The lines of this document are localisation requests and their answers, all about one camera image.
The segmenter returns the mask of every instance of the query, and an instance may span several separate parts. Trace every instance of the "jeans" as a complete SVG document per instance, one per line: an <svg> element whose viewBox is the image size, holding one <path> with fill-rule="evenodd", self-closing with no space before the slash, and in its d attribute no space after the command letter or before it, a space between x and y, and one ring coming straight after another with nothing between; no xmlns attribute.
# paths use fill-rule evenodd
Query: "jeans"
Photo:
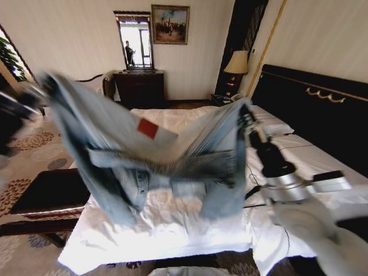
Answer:
<svg viewBox="0 0 368 276"><path fill-rule="evenodd" d="M198 197L208 219L240 212L245 196L246 149L238 100L207 113L180 134L139 131L141 118L79 83L45 75L50 106L79 173L113 223L133 225L147 193L171 189Z"/></svg>

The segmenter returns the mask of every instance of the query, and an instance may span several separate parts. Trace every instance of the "red label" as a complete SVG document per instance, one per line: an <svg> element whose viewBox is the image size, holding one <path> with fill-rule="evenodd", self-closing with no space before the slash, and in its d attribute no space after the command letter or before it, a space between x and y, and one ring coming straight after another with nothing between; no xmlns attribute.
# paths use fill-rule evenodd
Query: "red label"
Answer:
<svg viewBox="0 0 368 276"><path fill-rule="evenodd" d="M159 129L158 125L155 125L154 123L147 121L144 118L140 120L139 125L137 127L137 130L139 132L147 135L151 139L155 138L158 129Z"/></svg>

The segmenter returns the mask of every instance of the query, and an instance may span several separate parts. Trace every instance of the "window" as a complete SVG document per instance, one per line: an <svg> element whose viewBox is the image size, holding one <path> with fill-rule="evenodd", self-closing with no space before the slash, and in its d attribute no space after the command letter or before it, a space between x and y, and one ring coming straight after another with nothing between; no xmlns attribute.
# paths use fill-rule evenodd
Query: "window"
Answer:
<svg viewBox="0 0 368 276"><path fill-rule="evenodd" d="M6 32L0 26L0 60L18 82L34 82L32 74Z"/></svg>

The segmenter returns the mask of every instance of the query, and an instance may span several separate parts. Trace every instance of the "lampshade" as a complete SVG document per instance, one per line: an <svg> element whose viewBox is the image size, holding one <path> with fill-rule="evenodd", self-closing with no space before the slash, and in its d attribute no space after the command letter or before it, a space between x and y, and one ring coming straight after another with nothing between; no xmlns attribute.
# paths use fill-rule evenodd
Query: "lampshade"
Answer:
<svg viewBox="0 0 368 276"><path fill-rule="evenodd" d="M248 72L248 51L234 51L229 64L224 72L233 74L245 74Z"/></svg>

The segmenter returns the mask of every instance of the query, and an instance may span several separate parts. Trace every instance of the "black headboard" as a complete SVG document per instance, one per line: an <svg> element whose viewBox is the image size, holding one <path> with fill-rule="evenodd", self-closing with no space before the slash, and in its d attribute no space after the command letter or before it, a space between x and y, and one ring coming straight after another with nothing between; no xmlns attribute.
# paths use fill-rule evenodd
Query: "black headboard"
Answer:
<svg viewBox="0 0 368 276"><path fill-rule="evenodd" d="M368 177L368 84L265 64L253 103Z"/></svg>

